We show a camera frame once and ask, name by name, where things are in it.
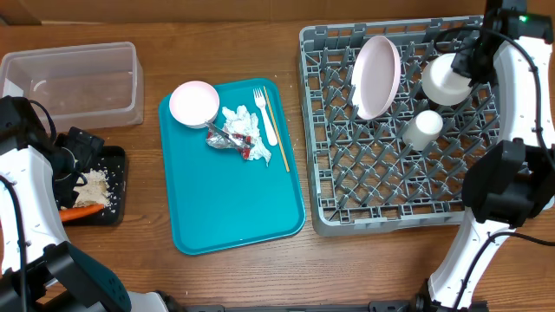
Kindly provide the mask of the white bowl with few peanuts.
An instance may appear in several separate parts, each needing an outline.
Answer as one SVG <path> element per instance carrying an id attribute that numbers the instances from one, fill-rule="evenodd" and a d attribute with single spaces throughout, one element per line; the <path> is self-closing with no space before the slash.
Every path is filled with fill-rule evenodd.
<path id="1" fill-rule="evenodd" d="M 172 117 L 190 128 L 202 128 L 219 113 L 220 98 L 215 87 L 204 81 L 188 81 L 170 95 Z"/>

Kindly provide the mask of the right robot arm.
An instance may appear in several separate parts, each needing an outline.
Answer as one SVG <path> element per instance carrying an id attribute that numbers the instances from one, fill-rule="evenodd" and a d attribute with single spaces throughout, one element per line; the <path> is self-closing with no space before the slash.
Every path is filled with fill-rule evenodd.
<path id="1" fill-rule="evenodd" d="M 467 171 L 465 211 L 450 250 L 411 303 L 412 311 L 485 311 L 473 292 L 499 247 L 554 199 L 554 121 L 548 65 L 554 34 L 549 16 L 524 1 L 489 1 L 480 26 L 439 32 L 434 49 L 449 66 L 425 73 L 440 86 L 438 101 L 455 85 L 494 83 L 499 90 L 499 139 Z"/>

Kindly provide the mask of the white tissue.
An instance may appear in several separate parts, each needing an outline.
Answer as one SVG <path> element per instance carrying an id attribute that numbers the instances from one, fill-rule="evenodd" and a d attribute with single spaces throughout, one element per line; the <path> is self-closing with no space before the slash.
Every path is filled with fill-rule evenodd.
<path id="1" fill-rule="evenodd" d="M 251 148 L 246 160 L 264 159 L 268 166 L 271 160 L 271 152 L 266 147 L 258 128 L 258 117 L 250 113 L 245 105 L 240 105 L 235 111 L 228 107 L 222 108 L 225 116 L 224 130 L 232 134 L 242 134 L 251 138 Z"/>

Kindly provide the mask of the orange carrot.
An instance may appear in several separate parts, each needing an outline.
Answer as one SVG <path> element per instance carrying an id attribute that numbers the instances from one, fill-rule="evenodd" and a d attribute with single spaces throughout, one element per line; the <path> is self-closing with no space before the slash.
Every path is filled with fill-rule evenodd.
<path id="1" fill-rule="evenodd" d="M 88 216 L 93 215 L 93 214 L 95 214 L 95 213 L 97 213 L 97 212 L 99 212 L 103 209 L 104 209 L 104 205 L 94 204 L 94 205 L 89 205 L 89 206 L 83 206 L 83 207 L 70 208 L 70 209 L 66 209 L 66 210 L 60 210 L 59 211 L 59 216 L 61 218 L 61 221 L 63 223 L 65 223 L 65 222 L 74 221 L 74 220 L 77 220 L 77 219 L 88 217 Z"/>

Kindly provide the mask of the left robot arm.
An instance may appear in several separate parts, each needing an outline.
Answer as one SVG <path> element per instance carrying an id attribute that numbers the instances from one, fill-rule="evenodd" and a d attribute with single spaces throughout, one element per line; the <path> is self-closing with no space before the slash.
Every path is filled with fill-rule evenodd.
<path id="1" fill-rule="evenodd" d="M 73 172 L 76 154 L 42 128 L 12 127 L 1 143 L 3 311 L 129 311 L 130 295 L 103 264 L 70 243 L 54 177 Z"/>

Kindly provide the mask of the white bowl with rice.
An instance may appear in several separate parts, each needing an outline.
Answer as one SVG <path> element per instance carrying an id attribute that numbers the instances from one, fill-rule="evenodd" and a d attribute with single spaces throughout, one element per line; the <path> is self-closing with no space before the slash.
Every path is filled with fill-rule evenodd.
<path id="1" fill-rule="evenodd" d="M 421 75 L 421 88 L 433 102 L 453 106 L 464 101 L 471 93 L 470 78 L 456 74 L 452 69 L 455 53 L 444 54 L 431 61 Z"/>

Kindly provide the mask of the white paper cup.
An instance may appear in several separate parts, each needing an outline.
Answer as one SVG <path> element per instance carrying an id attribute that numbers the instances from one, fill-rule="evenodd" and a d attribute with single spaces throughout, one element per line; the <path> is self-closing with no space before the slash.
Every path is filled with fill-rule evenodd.
<path id="1" fill-rule="evenodd" d="M 408 130 L 402 135 L 402 141 L 421 152 L 429 143 L 439 138 L 442 128 L 441 116 L 435 111 L 424 110 L 408 123 Z"/>

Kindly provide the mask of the silver red snack wrapper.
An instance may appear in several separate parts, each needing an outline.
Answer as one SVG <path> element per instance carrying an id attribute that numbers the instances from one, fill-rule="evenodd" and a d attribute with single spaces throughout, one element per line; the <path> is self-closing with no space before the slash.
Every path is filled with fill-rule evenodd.
<path id="1" fill-rule="evenodd" d="M 208 134 L 206 143 L 216 149 L 234 149 L 243 159 L 248 159 L 253 148 L 252 137 L 240 133 L 228 133 L 216 127 L 213 123 L 206 123 Z"/>

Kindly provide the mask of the white round plate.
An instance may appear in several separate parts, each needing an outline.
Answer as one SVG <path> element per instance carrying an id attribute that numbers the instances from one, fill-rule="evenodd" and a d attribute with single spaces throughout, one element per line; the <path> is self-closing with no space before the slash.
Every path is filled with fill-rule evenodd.
<path id="1" fill-rule="evenodd" d="M 356 57 L 351 77 L 352 104 L 357 115 L 373 120 L 384 114 L 400 86 L 401 58 L 396 46 L 385 36 L 373 36 Z"/>

